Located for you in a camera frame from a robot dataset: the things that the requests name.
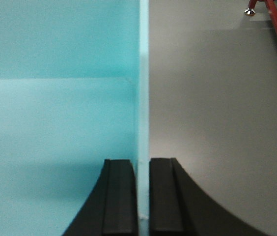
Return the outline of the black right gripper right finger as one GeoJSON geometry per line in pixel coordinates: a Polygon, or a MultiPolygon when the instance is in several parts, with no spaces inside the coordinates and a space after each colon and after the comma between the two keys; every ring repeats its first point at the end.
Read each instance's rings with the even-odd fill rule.
{"type": "Polygon", "coordinates": [[[207,195],[176,158],[149,162],[152,236],[262,236],[207,195]]]}

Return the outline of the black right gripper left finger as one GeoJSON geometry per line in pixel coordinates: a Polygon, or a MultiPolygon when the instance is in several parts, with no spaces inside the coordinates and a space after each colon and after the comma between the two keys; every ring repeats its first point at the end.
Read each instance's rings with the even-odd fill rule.
{"type": "Polygon", "coordinates": [[[104,161],[100,176],[65,236],[137,236],[135,174],[129,159],[104,161]]]}

